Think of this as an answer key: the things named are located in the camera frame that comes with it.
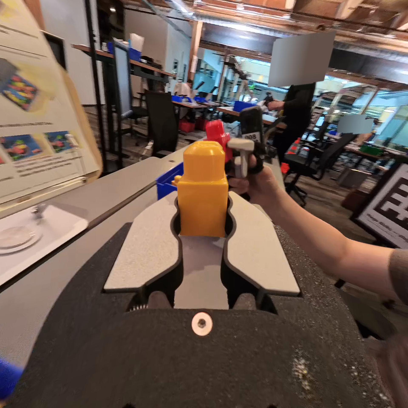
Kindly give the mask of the black pole stand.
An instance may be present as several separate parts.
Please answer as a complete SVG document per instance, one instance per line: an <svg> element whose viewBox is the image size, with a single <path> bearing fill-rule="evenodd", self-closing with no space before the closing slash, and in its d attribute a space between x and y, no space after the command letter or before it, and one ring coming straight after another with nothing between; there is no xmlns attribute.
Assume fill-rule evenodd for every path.
<svg viewBox="0 0 408 408"><path fill-rule="evenodd" d="M91 58L91 69L93 75L94 95L99 128L99 144L102 156L102 174L107 176L123 167L121 151L116 147L116 134L114 130L112 96L113 96L113 63L106 62L104 57L97 54L97 38L94 30L93 8L91 1L84 0L86 24L89 37L89 56ZM103 90L105 95L105 111L102 112L101 86L98 70L98 62L102 66Z"/></svg>

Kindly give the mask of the black framed dark panel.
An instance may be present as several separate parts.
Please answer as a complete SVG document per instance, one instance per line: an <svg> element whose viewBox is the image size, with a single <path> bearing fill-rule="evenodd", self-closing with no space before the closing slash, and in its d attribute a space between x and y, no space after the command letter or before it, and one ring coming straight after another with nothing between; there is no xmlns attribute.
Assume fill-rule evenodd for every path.
<svg viewBox="0 0 408 408"><path fill-rule="evenodd" d="M67 60L65 54L64 39L44 30L40 30L40 32L43 34L44 38L48 42L49 47L51 48L57 63L65 71L67 71Z"/></svg>

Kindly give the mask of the black office chair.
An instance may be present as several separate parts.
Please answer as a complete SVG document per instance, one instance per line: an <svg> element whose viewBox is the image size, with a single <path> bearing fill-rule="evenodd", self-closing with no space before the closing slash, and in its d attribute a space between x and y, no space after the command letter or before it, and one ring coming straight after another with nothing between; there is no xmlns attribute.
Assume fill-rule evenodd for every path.
<svg viewBox="0 0 408 408"><path fill-rule="evenodd" d="M347 133L340 137L334 144L325 149L318 148L310 143L307 157L299 155L285 155L288 163L287 175L293 174L294 177L290 182L284 182L285 191L288 194L294 193L300 200L300 206L305 207L307 193L297 186L300 177L308 177L315 181L320 181L339 158L346 145L353 142L357 134Z"/></svg>
<svg viewBox="0 0 408 408"><path fill-rule="evenodd" d="M178 123L171 94L146 91L148 131L153 141L152 157L163 158L176 151Z"/></svg>

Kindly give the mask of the black framed marker sign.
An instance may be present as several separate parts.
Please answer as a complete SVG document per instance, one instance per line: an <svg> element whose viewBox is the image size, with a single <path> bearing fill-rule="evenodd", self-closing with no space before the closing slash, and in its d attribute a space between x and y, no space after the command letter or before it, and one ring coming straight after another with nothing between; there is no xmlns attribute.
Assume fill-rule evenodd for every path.
<svg viewBox="0 0 408 408"><path fill-rule="evenodd" d="M408 162L398 159L350 220L391 248L408 248Z"/></svg>

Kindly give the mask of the black framed standing whiteboard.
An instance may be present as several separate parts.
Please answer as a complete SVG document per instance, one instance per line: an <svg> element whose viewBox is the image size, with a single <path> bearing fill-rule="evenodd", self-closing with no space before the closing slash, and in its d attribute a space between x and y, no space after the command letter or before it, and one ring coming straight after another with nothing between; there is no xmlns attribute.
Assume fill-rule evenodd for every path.
<svg viewBox="0 0 408 408"><path fill-rule="evenodd" d="M117 117L117 168L123 168L122 123L133 115L133 97L130 84L129 47L118 38L113 38L113 65L115 79L115 111Z"/></svg>

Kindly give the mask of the person's right hand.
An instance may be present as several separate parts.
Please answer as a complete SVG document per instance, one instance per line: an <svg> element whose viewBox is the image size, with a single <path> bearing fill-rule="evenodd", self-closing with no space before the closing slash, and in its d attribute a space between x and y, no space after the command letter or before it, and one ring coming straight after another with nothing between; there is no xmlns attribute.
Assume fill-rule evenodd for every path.
<svg viewBox="0 0 408 408"><path fill-rule="evenodd" d="M264 165L259 173L248 174L245 178L239 178L232 170L228 173L228 185L231 192L249 199L267 214L278 205L281 187L269 166Z"/></svg>

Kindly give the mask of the red one-stud toy block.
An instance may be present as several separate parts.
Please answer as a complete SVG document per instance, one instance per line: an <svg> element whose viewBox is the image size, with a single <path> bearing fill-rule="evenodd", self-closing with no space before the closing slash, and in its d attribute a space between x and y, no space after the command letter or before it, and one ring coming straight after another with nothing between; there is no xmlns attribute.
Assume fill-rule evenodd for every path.
<svg viewBox="0 0 408 408"><path fill-rule="evenodd" d="M206 124L206 134L208 141L214 141L221 145L225 153L225 164L232 159L232 149L227 146L230 141L230 134L224 130L222 120L208 121Z"/></svg>

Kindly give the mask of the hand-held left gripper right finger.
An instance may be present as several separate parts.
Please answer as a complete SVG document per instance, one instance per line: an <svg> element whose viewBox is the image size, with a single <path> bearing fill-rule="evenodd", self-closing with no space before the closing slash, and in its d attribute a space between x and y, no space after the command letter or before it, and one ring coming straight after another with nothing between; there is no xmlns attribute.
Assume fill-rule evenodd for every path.
<svg viewBox="0 0 408 408"><path fill-rule="evenodd" d="M268 295L300 296L273 222L234 192L228 194L225 235L221 282L229 307L243 293L251 294L257 307L267 304Z"/></svg>

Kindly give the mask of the brown cardboard box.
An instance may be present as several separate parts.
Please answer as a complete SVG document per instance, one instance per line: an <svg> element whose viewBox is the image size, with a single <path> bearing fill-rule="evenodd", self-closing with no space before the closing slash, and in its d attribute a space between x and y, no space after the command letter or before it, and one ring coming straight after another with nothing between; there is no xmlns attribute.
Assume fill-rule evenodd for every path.
<svg viewBox="0 0 408 408"><path fill-rule="evenodd" d="M364 204L369 194L360 189L353 189L345 196L341 202L341 207L354 213Z"/></svg>

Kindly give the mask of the person's right forearm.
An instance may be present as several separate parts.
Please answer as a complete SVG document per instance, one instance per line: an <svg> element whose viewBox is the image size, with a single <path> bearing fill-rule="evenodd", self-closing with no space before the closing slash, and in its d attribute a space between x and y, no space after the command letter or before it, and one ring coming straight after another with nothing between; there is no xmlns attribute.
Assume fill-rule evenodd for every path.
<svg viewBox="0 0 408 408"><path fill-rule="evenodd" d="M324 273L397 300L389 265L394 250L354 241L313 216L281 189L267 194L265 211Z"/></svg>

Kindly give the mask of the yellow two-stud toy block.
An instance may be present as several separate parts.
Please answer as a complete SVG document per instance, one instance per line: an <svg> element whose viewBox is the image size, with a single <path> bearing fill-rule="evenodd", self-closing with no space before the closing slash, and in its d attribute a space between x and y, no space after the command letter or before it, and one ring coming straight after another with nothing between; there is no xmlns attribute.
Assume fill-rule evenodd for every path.
<svg viewBox="0 0 408 408"><path fill-rule="evenodd" d="M214 141L191 144L177 185L182 236L224 237L228 205L225 153Z"/></svg>

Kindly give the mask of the wooden standing desk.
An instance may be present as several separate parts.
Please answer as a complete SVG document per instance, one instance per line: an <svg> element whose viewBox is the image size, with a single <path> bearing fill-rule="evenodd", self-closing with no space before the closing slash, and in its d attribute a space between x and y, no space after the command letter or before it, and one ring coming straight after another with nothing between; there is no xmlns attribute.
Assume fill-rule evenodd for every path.
<svg viewBox="0 0 408 408"><path fill-rule="evenodd" d="M79 51L81 51L81 52L83 52L86 55L91 57L91 48L89 46L86 46L86 45L83 45L83 44L71 44L71 47L76 49L76 50L79 50ZM113 59L114 59L113 54L110 54L109 52L105 52L105 51L102 51L102 50L96 50L95 52L96 52L96 60L97 61L101 61L101 62L108 63L108 64L113 64ZM173 74L173 73L169 73L169 72L166 72L164 70L160 70L160 69L155 68L155 67L153 67L151 65L144 64L144 63L142 63L140 61L130 59L130 64L131 64L131 66L137 66L137 67L139 67L141 69L146 69L146 70L149 70L149 71L152 71L152 72L157 72L157 73L159 73L161 75L165 75L165 76L170 77L170 78L176 78L176 75Z"/></svg>

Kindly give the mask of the white board stand base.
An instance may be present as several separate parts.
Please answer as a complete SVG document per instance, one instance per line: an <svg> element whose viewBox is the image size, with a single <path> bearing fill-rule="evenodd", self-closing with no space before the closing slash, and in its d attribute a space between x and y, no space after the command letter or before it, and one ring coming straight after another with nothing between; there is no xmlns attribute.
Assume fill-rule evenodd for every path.
<svg viewBox="0 0 408 408"><path fill-rule="evenodd" d="M3 285L79 233L88 221L51 204L38 204L0 222L0 284Z"/></svg>

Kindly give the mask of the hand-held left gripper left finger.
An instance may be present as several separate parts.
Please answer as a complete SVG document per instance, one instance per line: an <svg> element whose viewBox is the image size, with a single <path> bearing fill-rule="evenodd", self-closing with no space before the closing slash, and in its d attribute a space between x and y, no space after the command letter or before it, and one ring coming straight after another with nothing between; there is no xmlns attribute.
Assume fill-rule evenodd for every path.
<svg viewBox="0 0 408 408"><path fill-rule="evenodd" d="M105 282L105 292L138 293L145 300L152 292L175 300L183 281L180 212L177 192L156 201L132 222Z"/></svg>

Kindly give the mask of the grey metal box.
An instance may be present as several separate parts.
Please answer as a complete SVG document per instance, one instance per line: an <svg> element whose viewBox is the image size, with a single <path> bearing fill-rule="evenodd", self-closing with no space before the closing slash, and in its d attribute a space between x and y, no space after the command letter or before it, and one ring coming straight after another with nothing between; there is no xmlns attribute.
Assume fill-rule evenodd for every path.
<svg viewBox="0 0 408 408"><path fill-rule="evenodd" d="M340 173L336 179L336 183L340 187L356 189L359 188L369 176L371 176L369 172L346 168Z"/></svg>

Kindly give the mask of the wooden instruction board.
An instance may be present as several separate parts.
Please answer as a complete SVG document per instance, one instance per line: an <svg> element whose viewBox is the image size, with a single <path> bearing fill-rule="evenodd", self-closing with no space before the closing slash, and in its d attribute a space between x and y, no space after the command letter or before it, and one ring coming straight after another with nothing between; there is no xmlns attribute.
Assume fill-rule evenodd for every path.
<svg viewBox="0 0 408 408"><path fill-rule="evenodd" d="M75 86L23 1L0 9L1 217L96 180L102 158Z"/></svg>

